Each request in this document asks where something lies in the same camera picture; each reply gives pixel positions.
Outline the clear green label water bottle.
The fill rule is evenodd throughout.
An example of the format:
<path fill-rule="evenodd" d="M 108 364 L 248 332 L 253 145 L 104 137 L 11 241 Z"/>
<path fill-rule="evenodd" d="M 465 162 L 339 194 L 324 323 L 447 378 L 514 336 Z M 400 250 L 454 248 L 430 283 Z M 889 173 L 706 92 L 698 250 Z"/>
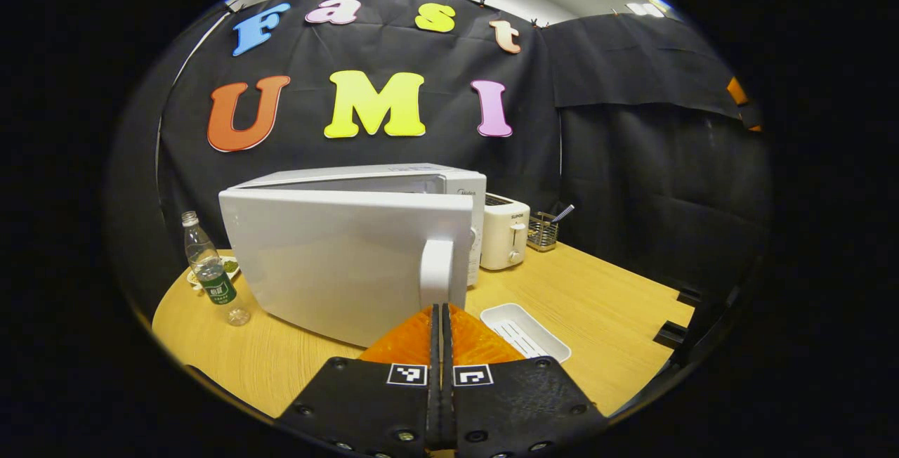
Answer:
<path fill-rule="evenodd" d="M 251 313 L 238 296 L 228 276 L 225 262 L 219 256 L 211 238 L 200 227 L 195 211 L 182 214 L 184 253 L 190 271 L 225 322 L 233 327 L 249 323 Z"/>

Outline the white microwave oven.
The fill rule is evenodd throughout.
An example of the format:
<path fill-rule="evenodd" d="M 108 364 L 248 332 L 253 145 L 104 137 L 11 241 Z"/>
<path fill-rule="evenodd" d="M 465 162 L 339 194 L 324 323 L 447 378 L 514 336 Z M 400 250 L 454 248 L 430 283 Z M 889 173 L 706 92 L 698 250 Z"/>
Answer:
<path fill-rule="evenodd" d="M 359 347 L 478 281 L 486 176 L 431 163 L 267 174 L 218 195 L 245 281 L 274 318 Z"/>

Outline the white divided plate of beans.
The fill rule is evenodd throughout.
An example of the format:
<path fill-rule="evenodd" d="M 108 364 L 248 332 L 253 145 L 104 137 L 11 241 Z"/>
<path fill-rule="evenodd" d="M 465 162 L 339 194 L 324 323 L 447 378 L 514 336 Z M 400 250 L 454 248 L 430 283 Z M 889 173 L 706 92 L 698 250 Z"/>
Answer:
<path fill-rule="evenodd" d="M 189 268 L 185 279 L 190 285 L 200 287 L 207 282 L 221 279 L 222 276 L 227 276 L 231 280 L 239 270 L 239 263 L 234 256 L 219 256 L 216 259 L 204 260 L 196 270 Z"/>

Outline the black backdrop cloth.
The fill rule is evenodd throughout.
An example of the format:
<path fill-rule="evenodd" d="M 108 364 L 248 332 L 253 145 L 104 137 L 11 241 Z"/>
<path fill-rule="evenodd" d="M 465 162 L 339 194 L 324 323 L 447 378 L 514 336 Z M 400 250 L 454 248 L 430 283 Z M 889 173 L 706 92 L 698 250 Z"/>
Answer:
<path fill-rule="evenodd" d="M 225 188 L 274 172 L 431 163 L 553 211 L 562 243 L 725 300 L 770 234 L 770 150 L 732 71 L 681 20 L 535 28 L 472 0 L 266 0 L 186 30 L 126 106 L 103 190 L 119 272 L 152 314 L 180 217 L 228 239 Z"/>

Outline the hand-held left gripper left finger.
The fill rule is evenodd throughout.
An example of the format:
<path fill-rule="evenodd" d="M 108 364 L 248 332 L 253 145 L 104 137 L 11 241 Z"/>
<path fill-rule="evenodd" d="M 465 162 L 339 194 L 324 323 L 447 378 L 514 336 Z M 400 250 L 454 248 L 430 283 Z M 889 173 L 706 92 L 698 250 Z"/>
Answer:
<path fill-rule="evenodd" d="M 329 358 L 276 426 L 339 454 L 427 458 L 441 449 L 441 314 L 434 304 L 427 363 Z"/>

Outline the small white rectangular tray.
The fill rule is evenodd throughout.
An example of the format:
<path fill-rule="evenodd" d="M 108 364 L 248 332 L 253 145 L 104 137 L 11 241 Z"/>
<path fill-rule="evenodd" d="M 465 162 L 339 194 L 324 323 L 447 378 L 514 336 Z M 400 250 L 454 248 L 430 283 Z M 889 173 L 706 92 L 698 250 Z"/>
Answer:
<path fill-rule="evenodd" d="M 480 320 L 526 358 L 549 356 L 562 363 L 572 356 L 566 343 L 519 304 L 508 302 L 486 308 L 481 312 Z"/>

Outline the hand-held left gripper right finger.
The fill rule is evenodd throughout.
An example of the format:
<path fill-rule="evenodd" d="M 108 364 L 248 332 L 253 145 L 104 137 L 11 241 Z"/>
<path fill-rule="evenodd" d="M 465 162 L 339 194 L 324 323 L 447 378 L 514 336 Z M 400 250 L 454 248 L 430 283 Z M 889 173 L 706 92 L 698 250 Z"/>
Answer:
<path fill-rule="evenodd" d="M 441 306 L 441 448 L 453 458 L 552 458 L 609 419 L 558 361 L 454 365 L 452 311 Z"/>

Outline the white toaster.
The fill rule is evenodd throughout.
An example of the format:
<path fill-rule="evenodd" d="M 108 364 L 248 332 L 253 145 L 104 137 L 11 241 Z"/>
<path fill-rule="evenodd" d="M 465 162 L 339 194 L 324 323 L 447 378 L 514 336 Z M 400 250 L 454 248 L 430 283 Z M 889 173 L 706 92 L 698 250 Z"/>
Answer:
<path fill-rule="evenodd" d="M 530 206 L 500 195 L 485 195 L 480 267 L 501 271 L 525 259 Z"/>

